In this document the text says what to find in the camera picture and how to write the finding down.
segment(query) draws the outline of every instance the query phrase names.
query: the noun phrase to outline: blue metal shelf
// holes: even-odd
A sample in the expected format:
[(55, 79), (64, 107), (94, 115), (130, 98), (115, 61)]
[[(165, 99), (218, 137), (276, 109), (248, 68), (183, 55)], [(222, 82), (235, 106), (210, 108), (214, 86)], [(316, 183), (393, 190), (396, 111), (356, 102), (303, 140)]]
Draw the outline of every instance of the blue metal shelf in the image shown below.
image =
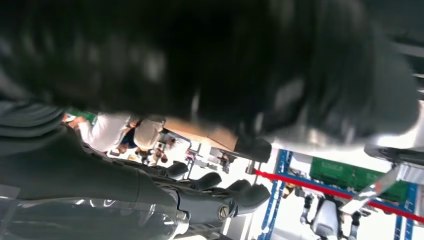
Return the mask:
[[(349, 192), (346, 191), (344, 189), (340, 189), (340, 188), (336, 188), (333, 186), (329, 186), (326, 184), (322, 184), (313, 180), (309, 180), (309, 179), (305, 179), (303, 177), (299, 177), (299, 176), (295, 176), (295, 175), (290, 175), (287, 173), (289, 167), (290, 167), (290, 162), (292, 159), (292, 152), (288, 152), (286, 150), (280, 150), (279, 153), (279, 157), (278, 157), (278, 162), (277, 162), (277, 166), (275, 168), (275, 174), (278, 174), (280, 176), (284, 176), (287, 178), (291, 178), (293, 180), (297, 180), (297, 181), (301, 181), (303, 183), (308, 183), (308, 184), (312, 184), (314, 186), (319, 186), (321, 188), (325, 188), (331, 191), (335, 191), (338, 193), (342, 193), (342, 194), (346, 194), (349, 195), (351, 197), (353, 197), (355, 194), (353, 192)], [(263, 219), (262, 222), (262, 234), (259, 236), (258, 240), (269, 240), (271, 239), (271, 235), (273, 232), (273, 228), (275, 225), (275, 221), (276, 221), (276, 217), (278, 214), (278, 209), (280, 206), (280, 202), (281, 202), (281, 198), (283, 196), (283, 191), (284, 191), (284, 187), (285, 187), (285, 183), (282, 182), (278, 191), (277, 191), (277, 187), (278, 187), (278, 181), (273, 181), (272, 184), (272, 189), (271, 189), (271, 197), (269, 199), (268, 202), (268, 207), (266, 209), (266, 213), (265, 213), (265, 217)], [(414, 212), (415, 210), (415, 201), (416, 201), (416, 194), (417, 194), (417, 185), (416, 184), (410, 184), (409, 188), (408, 188), (408, 193), (407, 193), (407, 201), (404, 205), (401, 206), (397, 206), (388, 202), (384, 202), (384, 201), (380, 201), (380, 200), (376, 200), (374, 199), (372, 202), (374, 203), (378, 203), (387, 207), (391, 207), (394, 209), (398, 209), (401, 211), (409, 211), (411, 213)], [(394, 235), (394, 240), (400, 240), (401, 238), (401, 228), (402, 228), (402, 217), (401, 216), (397, 216), (396, 218), (396, 228), (395, 228), (395, 235)], [(411, 219), (408, 219), (406, 221), (406, 228), (405, 228), (405, 236), (404, 239), (405, 240), (412, 240), (412, 233), (413, 233), (413, 226), (414, 226), (414, 221)]]

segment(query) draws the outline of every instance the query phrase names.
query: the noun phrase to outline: metal pole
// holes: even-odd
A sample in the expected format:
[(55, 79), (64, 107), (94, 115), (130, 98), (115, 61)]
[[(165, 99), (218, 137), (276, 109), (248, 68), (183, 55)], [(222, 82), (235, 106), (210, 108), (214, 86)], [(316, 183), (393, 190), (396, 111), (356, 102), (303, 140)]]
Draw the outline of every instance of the metal pole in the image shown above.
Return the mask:
[[(281, 160), (281, 156), (282, 155), (286, 155), (287, 151), (286, 150), (280, 150), (279, 154), (278, 154), (278, 158), (277, 158), (277, 163), (276, 163), (276, 167), (275, 167), (275, 173), (278, 173), (279, 171), (281, 171), (284, 167), (285, 161)], [(262, 233), (260, 234), (260, 236), (258, 237), (258, 240), (265, 240), (265, 236), (268, 233), (267, 227), (268, 227), (268, 223), (270, 221), (270, 215), (271, 215), (271, 211), (273, 210), (273, 205), (274, 205), (274, 199), (277, 198), (276, 196), (276, 192), (277, 192), (277, 186), (278, 186), (278, 181), (274, 180), (272, 181), (272, 188), (271, 188), (271, 197), (269, 198), (268, 201), (268, 206), (266, 208), (266, 212), (265, 212), (265, 216), (263, 217), (263, 221), (262, 221)]]
[(249, 164), (246, 167), (246, 173), (247, 174), (255, 174), (255, 161), (249, 160)]
[(401, 231), (402, 231), (402, 217), (396, 217), (396, 226), (394, 228), (394, 240), (401, 240)]
[(190, 170), (187, 173), (185, 179), (190, 179), (190, 174), (192, 174), (193, 166), (195, 165), (196, 156), (193, 156), (193, 159), (188, 159), (187, 164), (190, 165)]
[[(405, 203), (405, 209), (410, 212), (415, 212), (415, 203), (417, 200), (417, 184), (410, 183), (408, 186), (408, 192), (406, 197), (406, 203)], [(412, 233), (414, 229), (414, 220), (408, 219), (406, 220), (406, 227), (405, 227), (405, 240), (412, 240)]]
[[(259, 166), (257, 166), (257, 169), (261, 170), (261, 167), (262, 167), (262, 162), (259, 163)], [(258, 175), (255, 175), (253, 184), (256, 184), (257, 182), (258, 182)]]
[[(286, 152), (285, 154), (280, 155), (280, 161), (284, 161), (283, 169), (281, 168), (277, 169), (277, 174), (286, 174), (289, 171), (293, 153), (291, 151), (289, 151), (288, 154), (287, 154), (287, 151), (285, 152)], [(277, 218), (278, 210), (280, 208), (280, 202), (281, 202), (281, 198), (283, 197), (285, 186), (286, 186), (286, 183), (281, 182), (281, 186), (279, 187), (279, 190), (278, 190), (278, 199), (275, 203), (274, 213), (272, 215), (271, 223), (269, 224), (269, 231), (266, 234), (265, 240), (270, 240), (271, 235), (273, 234), (274, 225), (276, 223), (276, 218)]]

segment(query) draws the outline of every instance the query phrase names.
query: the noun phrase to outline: dark hair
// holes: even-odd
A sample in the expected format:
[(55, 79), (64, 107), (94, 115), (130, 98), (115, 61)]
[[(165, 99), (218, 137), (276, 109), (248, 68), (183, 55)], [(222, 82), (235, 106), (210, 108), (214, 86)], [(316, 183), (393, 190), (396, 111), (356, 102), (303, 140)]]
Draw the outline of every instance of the dark hair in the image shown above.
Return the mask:
[(140, 126), (140, 124), (142, 124), (142, 121), (143, 121), (143, 120), (138, 120), (138, 121), (137, 121), (137, 123), (135, 124), (135, 127)]
[(168, 162), (168, 158), (165, 156), (162, 156), (161, 158), (160, 158), (160, 161), (162, 162), (162, 163), (164, 163), (164, 164), (166, 164), (167, 162)]
[(118, 152), (119, 152), (120, 154), (124, 154), (124, 153), (126, 153), (126, 152), (127, 152), (127, 150), (128, 150), (128, 147), (125, 147), (125, 148), (122, 148), (122, 147), (123, 147), (122, 145), (119, 145), (119, 146), (117, 147)]

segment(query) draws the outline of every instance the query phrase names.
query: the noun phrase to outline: red rope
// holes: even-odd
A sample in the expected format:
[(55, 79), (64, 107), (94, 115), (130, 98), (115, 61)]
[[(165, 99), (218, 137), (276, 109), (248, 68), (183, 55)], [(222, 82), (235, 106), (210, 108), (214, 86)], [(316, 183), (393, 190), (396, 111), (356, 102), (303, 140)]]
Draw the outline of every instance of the red rope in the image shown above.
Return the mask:
[[(319, 185), (316, 185), (316, 184), (312, 184), (312, 183), (309, 183), (309, 182), (304, 182), (304, 181), (301, 181), (301, 180), (293, 179), (293, 178), (290, 178), (290, 177), (287, 177), (287, 176), (280, 176), (280, 175), (277, 175), (277, 174), (262, 172), (262, 171), (259, 171), (259, 170), (256, 170), (255, 174), (258, 175), (258, 176), (262, 176), (264, 178), (267, 178), (269, 180), (280, 180), (280, 181), (285, 182), (285, 183), (291, 183), (291, 184), (294, 184), (294, 185), (302, 186), (302, 187), (305, 187), (305, 188), (308, 188), (308, 189), (316, 190), (316, 191), (319, 191), (319, 192), (322, 192), (322, 193), (325, 193), (325, 194), (329, 194), (329, 195), (332, 195), (332, 196), (336, 196), (336, 197), (339, 197), (339, 198), (343, 198), (343, 199), (351, 199), (352, 198), (352, 196), (350, 194), (347, 194), (347, 193), (344, 193), (344, 192), (339, 192), (339, 191), (329, 189), (329, 188), (326, 188), (326, 187), (323, 187), (323, 186), (319, 186)], [(398, 216), (406, 217), (408, 219), (412, 219), (414, 221), (424, 223), (424, 217), (418, 216), (418, 215), (413, 214), (411, 212), (400, 210), (398, 208), (395, 208), (395, 207), (392, 207), (392, 206), (387, 206), (387, 205), (384, 205), (384, 204), (381, 204), (381, 203), (378, 203), (378, 202), (373, 202), (373, 201), (368, 202), (368, 205), (371, 206), (371, 207), (374, 207), (376, 209), (381, 209), (381, 210), (389, 212), (389, 213), (394, 213)]]

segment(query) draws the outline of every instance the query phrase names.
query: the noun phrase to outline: green box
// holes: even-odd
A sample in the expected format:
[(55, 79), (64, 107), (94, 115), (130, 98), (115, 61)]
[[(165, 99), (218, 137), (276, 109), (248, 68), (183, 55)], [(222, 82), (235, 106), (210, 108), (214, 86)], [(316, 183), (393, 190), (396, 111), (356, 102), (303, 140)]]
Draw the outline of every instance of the green box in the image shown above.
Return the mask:
[[(356, 191), (368, 187), (370, 184), (375, 182), (379, 177), (383, 176), (383, 172), (374, 171), (366, 168), (357, 167), (355, 170), (355, 176), (353, 181), (353, 187)], [(403, 203), (405, 202), (408, 191), (408, 183), (400, 181), (393, 185), (389, 190), (383, 193), (380, 198), (386, 199), (392, 202)]]
[(313, 157), (309, 175), (325, 184), (345, 189), (353, 183), (354, 169), (352, 165)]

